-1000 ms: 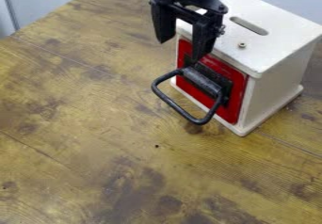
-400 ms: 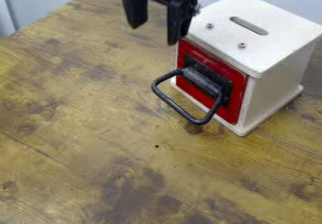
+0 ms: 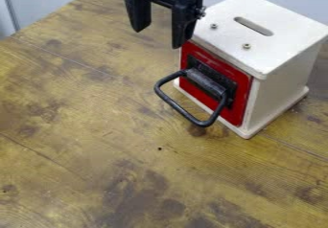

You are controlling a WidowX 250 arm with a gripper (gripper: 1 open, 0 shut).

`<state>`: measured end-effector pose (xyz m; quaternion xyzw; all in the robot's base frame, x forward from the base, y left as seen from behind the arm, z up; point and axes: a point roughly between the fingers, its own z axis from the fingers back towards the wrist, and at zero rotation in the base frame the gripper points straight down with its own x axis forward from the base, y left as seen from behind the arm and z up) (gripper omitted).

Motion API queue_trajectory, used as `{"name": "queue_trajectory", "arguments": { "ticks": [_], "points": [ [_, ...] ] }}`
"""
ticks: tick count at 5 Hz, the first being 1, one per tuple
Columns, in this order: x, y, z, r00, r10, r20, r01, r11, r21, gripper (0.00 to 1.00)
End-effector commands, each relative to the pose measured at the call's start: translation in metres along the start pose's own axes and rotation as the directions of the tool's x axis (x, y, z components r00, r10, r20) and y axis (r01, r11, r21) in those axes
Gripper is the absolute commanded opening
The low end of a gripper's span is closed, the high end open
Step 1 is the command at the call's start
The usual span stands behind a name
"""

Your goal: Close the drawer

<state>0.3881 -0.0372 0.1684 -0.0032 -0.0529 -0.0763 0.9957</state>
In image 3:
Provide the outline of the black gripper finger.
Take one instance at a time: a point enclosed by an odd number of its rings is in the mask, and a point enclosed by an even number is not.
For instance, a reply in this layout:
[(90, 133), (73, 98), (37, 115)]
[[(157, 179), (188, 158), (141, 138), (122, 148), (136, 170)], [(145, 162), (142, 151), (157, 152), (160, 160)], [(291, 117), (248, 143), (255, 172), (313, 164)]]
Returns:
[(172, 10), (172, 47), (179, 49), (195, 35), (196, 22), (205, 16), (203, 5), (177, 4)]
[(133, 29), (141, 32), (152, 24), (151, 0), (125, 0)]

